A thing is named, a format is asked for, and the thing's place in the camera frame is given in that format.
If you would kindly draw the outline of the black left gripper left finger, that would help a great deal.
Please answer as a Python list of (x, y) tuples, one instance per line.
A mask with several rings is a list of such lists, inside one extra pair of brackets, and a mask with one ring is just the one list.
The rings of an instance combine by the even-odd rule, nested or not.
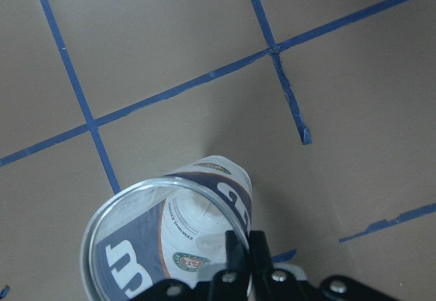
[(234, 231), (225, 233), (225, 263), (214, 273), (208, 300), (247, 300), (247, 251)]

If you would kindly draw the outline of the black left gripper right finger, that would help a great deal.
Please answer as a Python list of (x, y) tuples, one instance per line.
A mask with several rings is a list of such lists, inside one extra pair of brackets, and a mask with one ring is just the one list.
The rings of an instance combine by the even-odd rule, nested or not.
[(253, 279), (252, 300), (306, 300), (301, 281), (304, 270), (296, 265), (275, 263), (270, 256), (265, 233), (251, 231), (249, 262)]

